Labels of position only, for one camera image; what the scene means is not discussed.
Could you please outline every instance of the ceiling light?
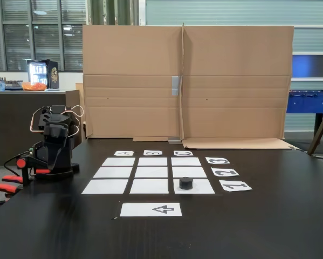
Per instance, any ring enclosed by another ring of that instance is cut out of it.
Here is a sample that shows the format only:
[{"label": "ceiling light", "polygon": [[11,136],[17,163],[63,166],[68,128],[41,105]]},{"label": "ceiling light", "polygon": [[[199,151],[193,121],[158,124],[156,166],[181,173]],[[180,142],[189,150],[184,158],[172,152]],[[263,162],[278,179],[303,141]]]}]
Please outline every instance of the ceiling light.
[{"label": "ceiling light", "polygon": [[45,11],[38,11],[38,10],[35,10],[33,11],[36,15],[47,15],[47,12]]}]

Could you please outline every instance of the orange object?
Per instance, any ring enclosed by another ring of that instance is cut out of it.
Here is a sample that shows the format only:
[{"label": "orange object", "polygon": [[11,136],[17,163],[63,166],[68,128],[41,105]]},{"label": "orange object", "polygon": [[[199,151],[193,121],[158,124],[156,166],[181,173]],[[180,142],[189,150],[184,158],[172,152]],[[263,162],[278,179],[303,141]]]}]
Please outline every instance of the orange object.
[{"label": "orange object", "polygon": [[51,172],[51,170],[48,170],[48,169],[37,169],[36,170],[36,174],[48,174],[50,172]]},{"label": "orange object", "polygon": [[44,91],[46,89],[46,85],[43,83],[35,83],[31,84],[31,82],[23,82],[22,88],[25,91]]}]

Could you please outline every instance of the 3x3 grid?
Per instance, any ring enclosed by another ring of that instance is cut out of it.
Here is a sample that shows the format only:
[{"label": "3x3 grid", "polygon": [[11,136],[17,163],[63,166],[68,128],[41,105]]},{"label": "3x3 grid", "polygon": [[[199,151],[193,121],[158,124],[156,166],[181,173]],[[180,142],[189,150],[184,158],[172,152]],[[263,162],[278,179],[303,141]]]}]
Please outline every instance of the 3x3 grid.
[{"label": "3x3 grid", "polygon": [[[83,194],[123,194],[138,159],[130,194],[168,194],[168,167],[166,157],[107,158],[89,182]],[[171,158],[175,194],[214,194],[201,163],[196,157]],[[182,190],[179,179],[194,179],[191,190]]]}]

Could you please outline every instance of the black cylinder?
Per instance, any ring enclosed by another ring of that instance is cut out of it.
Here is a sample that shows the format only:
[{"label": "black cylinder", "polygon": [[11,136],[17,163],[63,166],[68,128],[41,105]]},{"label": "black cylinder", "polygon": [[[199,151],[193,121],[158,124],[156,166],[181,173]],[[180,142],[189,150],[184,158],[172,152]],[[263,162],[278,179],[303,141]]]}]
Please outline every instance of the black cylinder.
[{"label": "black cylinder", "polygon": [[193,188],[193,181],[190,177],[182,177],[179,179],[179,187],[182,190],[191,190]]}]

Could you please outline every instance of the arrow symbol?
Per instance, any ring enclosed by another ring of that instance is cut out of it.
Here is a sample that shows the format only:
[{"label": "arrow symbol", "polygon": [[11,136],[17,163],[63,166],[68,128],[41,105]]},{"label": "arrow symbol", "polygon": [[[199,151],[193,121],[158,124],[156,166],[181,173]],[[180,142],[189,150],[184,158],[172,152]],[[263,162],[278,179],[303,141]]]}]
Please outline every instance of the arrow symbol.
[{"label": "arrow symbol", "polygon": [[164,206],[161,206],[161,207],[158,207],[158,208],[154,208],[152,210],[155,210],[156,212],[161,212],[161,213],[167,214],[167,211],[173,212],[174,208],[167,208],[167,205],[164,205]]}]

